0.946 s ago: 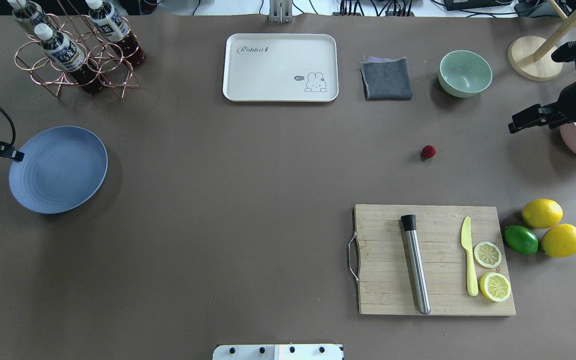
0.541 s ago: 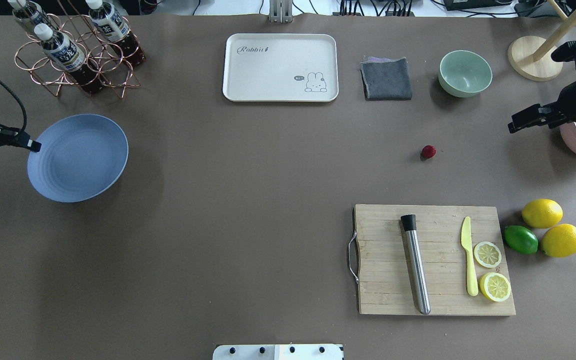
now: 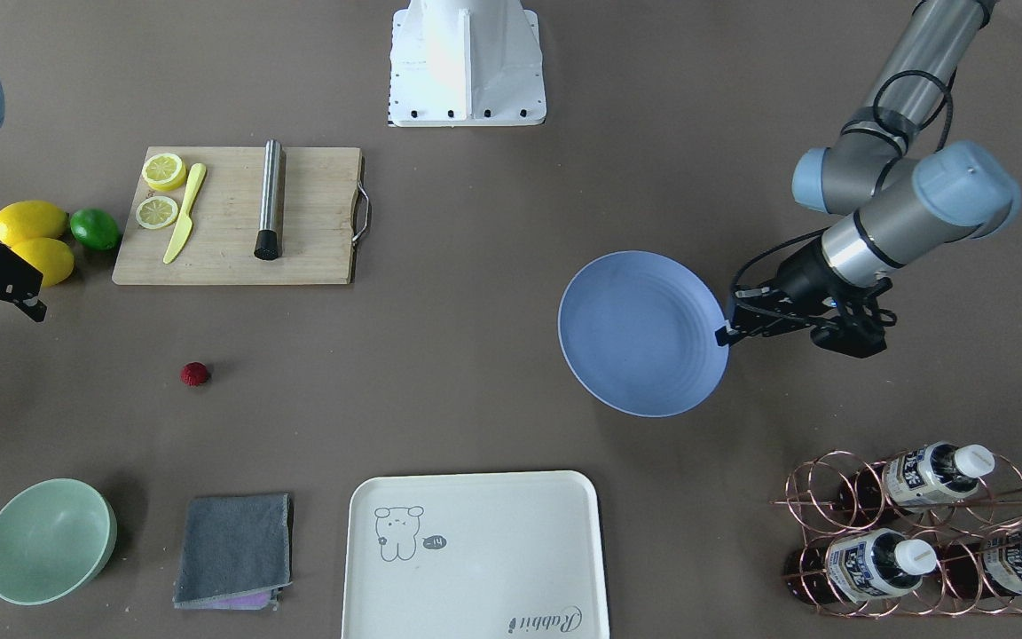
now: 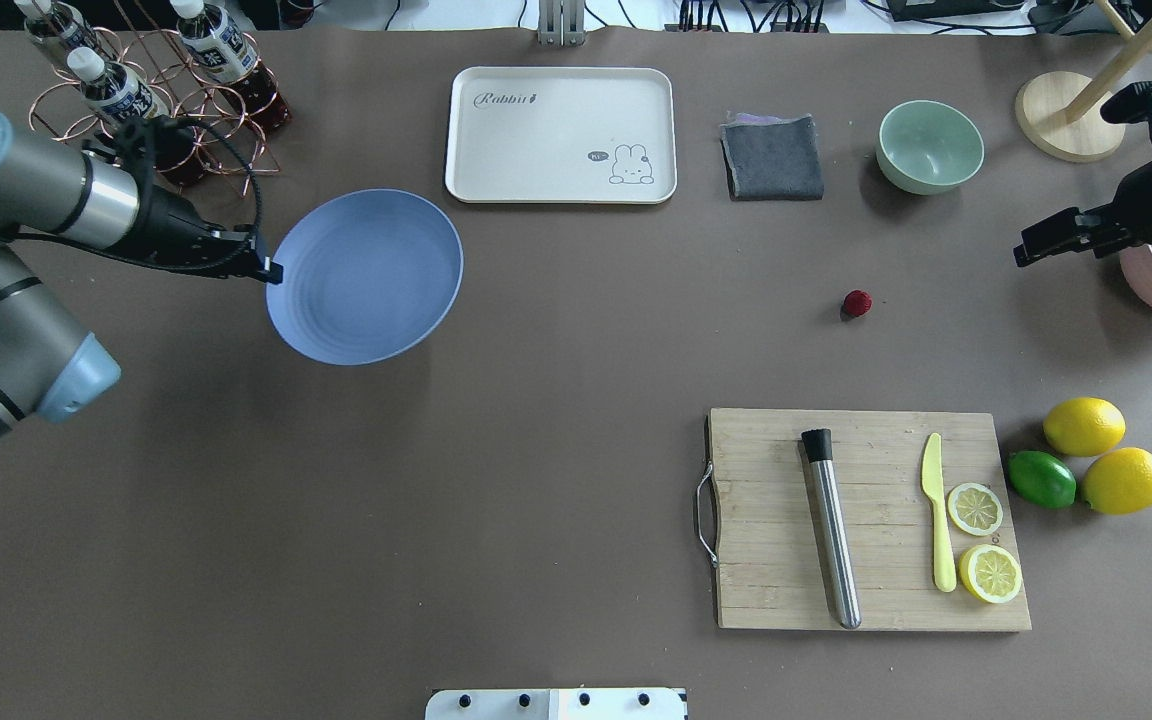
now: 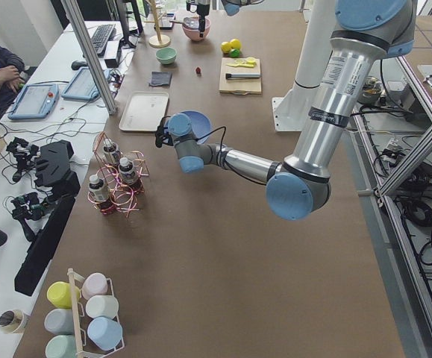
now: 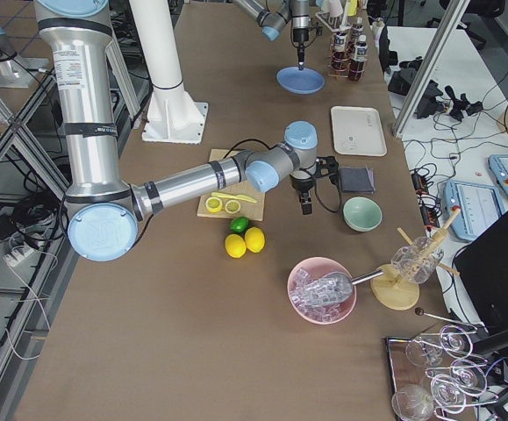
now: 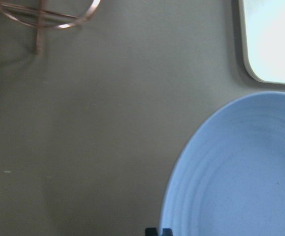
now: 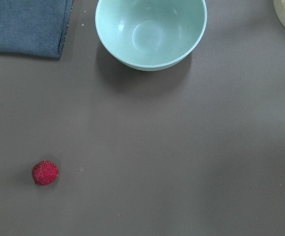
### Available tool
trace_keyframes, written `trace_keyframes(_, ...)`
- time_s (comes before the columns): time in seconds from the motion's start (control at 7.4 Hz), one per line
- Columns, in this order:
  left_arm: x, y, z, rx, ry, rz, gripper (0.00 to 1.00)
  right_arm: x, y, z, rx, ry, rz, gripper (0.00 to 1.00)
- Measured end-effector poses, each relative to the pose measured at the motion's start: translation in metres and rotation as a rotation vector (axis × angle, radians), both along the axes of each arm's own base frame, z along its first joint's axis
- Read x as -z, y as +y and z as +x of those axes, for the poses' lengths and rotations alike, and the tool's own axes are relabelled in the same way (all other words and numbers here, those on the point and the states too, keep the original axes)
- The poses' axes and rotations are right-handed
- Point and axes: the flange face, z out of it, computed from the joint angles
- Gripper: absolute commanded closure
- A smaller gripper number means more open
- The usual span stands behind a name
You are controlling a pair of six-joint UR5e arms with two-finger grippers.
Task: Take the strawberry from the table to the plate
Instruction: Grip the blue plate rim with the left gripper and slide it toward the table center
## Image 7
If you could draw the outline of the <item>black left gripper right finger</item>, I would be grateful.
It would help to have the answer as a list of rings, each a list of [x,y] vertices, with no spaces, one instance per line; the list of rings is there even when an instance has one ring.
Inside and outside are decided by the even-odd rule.
[[[173,236],[173,231],[170,228],[162,229],[162,236]]]

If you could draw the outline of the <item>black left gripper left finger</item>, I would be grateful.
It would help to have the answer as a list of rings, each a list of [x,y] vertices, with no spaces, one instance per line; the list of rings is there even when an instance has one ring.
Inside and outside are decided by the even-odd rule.
[[[157,228],[146,228],[145,236],[158,236]]]

